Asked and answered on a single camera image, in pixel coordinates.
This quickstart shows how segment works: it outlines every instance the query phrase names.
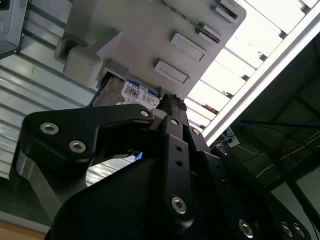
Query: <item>blue cable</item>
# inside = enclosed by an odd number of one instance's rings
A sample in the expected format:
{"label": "blue cable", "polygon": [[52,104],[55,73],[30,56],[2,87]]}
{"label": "blue cable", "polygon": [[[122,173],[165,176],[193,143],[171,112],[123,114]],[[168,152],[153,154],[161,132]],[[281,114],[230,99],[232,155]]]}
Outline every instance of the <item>blue cable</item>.
{"label": "blue cable", "polygon": [[99,97],[100,93],[102,92],[102,90],[103,90],[103,89],[105,88],[105,86],[107,85],[108,80],[109,80],[108,77],[105,77],[105,78],[102,80],[99,89],[96,91],[96,93],[94,94],[93,98],[92,98],[91,101],[89,102],[89,104],[88,104],[88,106],[87,106],[88,108],[91,108],[91,107],[94,105],[96,99]]}
{"label": "blue cable", "polygon": [[234,123],[235,123],[235,124],[242,125],[242,126],[246,126],[246,127],[248,127],[248,128],[252,128],[252,129],[267,129],[267,130],[273,130],[272,128],[269,128],[269,127],[252,126],[252,125],[244,124],[244,123],[238,122],[238,121],[235,121]]}

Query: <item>metal panel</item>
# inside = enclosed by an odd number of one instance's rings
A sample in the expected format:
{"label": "metal panel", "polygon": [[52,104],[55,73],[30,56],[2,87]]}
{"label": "metal panel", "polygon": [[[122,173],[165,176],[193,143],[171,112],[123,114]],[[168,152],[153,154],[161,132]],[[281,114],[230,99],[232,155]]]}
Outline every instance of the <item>metal panel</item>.
{"label": "metal panel", "polygon": [[[96,92],[66,78],[54,49],[71,9],[68,0],[33,0],[25,18],[21,53],[0,60],[0,177],[8,178],[24,117],[48,110],[85,107]],[[88,185],[127,166],[134,157],[112,159],[87,173]]]}

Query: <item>black plastic part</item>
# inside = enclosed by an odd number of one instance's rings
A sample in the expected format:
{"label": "black plastic part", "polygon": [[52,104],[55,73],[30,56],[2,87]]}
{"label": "black plastic part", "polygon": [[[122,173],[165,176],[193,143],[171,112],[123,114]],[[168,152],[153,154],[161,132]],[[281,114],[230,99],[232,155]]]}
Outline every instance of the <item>black plastic part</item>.
{"label": "black plastic part", "polygon": [[[128,132],[147,128],[152,122],[153,115],[139,104],[36,112],[23,120],[19,146],[36,164],[58,175],[82,176],[104,146],[114,149],[121,144],[119,141],[127,141]],[[59,132],[44,134],[40,129],[42,123],[56,124]],[[116,141],[113,136],[123,137]],[[73,140],[82,141],[86,150],[72,152],[69,143]]]}
{"label": "black plastic part", "polygon": [[[229,154],[216,156],[218,148],[216,155],[209,153],[204,137],[189,127],[179,98],[165,96],[158,108],[168,116],[157,130],[149,129],[152,114],[134,104],[38,112],[25,118],[13,164],[22,150],[40,169],[60,176],[56,184],[84,176],[97,154],[107,158],[143,152],[142,160],[69,198],[46,240],[246,240],[240,219],[256,240],[288,239],[282,222],[292,230],[299,224],[304,239],[310,239],[305,227]],[[56,124],[59,132],[44,134],[40,125],[45,122]],[[74,139],[86,144],[85,152],[70,151]],[[184,213],[174,208],[173,197],[184,201]],[[291,239],[302,238],[294,232]]]}

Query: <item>cable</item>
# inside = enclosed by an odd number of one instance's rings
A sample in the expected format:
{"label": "cable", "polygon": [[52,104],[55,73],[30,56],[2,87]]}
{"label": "cable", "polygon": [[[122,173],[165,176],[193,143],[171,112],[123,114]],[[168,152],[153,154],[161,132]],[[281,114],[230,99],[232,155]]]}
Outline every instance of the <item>cable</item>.
{"label": "cable", "polygon": [[309,221],[310,221],[310,223],[311,223],[311,225],[313,227],[316,239],[319,240],[318,233],[317,233],[317,230],[316,230],[316,227],[315,227],[314,223],[311,221],[311,219],[309,217],[308,217],[308,219],[309,219]]}
{"label": "cable", "polygon": [[[246,127],[248,127],[248,128],[253,128],[253,129],[273,130],[273,131],[276,131],[276,132],[279,132],[279,133],[285,135],[287,138],[290,138],[290,139],[295,140],[297,143],[302,144],[304,147],[307,147],[307,145],[304,144],[304,143],[303,143],[302,141],[300,141],[299,139],[297,139],[297,138],[295,138],[295,137],[293,137],[293,136],[290,136],[289,134],[285,133],[284,131],[278,130],[278,129],[273,128],[273,127],[252,126],[252,125],[244,124],[244,123],[242,123],[242,122],[237,122],[237,121],[235,121],[234,123],[239,124],[239,125],[246,126]],[[311,152],[315,153],[315,151],[314,151],[312,148],[308,147],[308,149],[309,149]]]}
{"label": "cable", "polygon": [[93,98],[92,98],[91,101],[89,102],[89,104],[88,104],[88,106],[87,106],[88,108],[91,108],[91,107],[94,105],[96,99],[99,97],[100,93],[102,92],[102,90],[103,90],[103,89],[105,88],[105,86],[107,85],[108,80],[109,80],[109,76],[106,75],[106,76],[104,77],[104,79],[102,80],[99,89],[96,91],[96,93],[94,94]]}
{"label": "cable", "polygon": [[[305,145],[309,145],[310,143],[312,143],[313,141],[317,140],[318,138],[320,138],[320,135],[318,135],[318,136],[315,137],[314,139],[308,141]],[[304,149],[304,148],[305,148],[305,146],[302,146],[302,147],[298,148],[297,150],[294,150],[293,152],[290,152],[290,153],[287,154],[286,156],[280,158],[280,160],[286,159],[286,158],[289,157],[290,155],[292,155],[292,154],[294,154],[294,153],[296,153],[296,152],[298,152],[298,151],[300,151],[301,149]],[[272,168],[272,167],[274,167],[274,166],[275,166],[275,165],[272,164],[272,165],[266,167],[265,169],[263,169],[263,170],[262,170],[257,176],[255,176],[255,177],[256,177],[256,178],[260,177],[265,171],[269,170],[270,168]]]}
{"label": "cable", "polygon": [[250,151],[249,149],[246,149],[245,147],[240,146],[240,145],[236,145],[236,147],[241,148],[241,149],[243,149],[243,150],[245,150],[245,151],[247,151],[248,153],[251,153],[251,154],[255,154],[255,155],[263,155],[263,156],[266,156],[266,155],[267,155],[267,154],[265,154],[265,153],[260,153],[260,152],[253,152],[253,151]]}
{"label": "cable", "polygon": [[[307,142],[308,140],[312,139],[312,138],[313,138],[315,135],[317,135],[318,133],[320,133],[320,130],[317,131],[316,133],[314,133],[312,136],[308,137],[307,139],[303,140],[302,142],[303,142],[303,143]],[[290,148],[284,149],[283,151],[285,152],[285,151],[288,151],[288,150],[291,150],[291,149],[295,149],[295,148],[298,147],[298,146],[299,146],[299,144],[298,144],[298,145],[295,145],[295,146],[292,146],[292,147],[290,147]]]}

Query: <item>barcode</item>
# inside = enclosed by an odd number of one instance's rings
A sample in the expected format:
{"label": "barcode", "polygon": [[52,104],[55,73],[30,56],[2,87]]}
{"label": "barcode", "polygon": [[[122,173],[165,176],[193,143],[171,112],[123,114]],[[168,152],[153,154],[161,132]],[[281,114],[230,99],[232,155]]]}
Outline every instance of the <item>barcode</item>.
{"label": "barcode", "polygon": [[125,90],[124,90],[124,94],[129,95],[130,97],[137,99],[140,95],[140,91],[138,91],[137,89],[134,89],[131,86],[126,86]]}

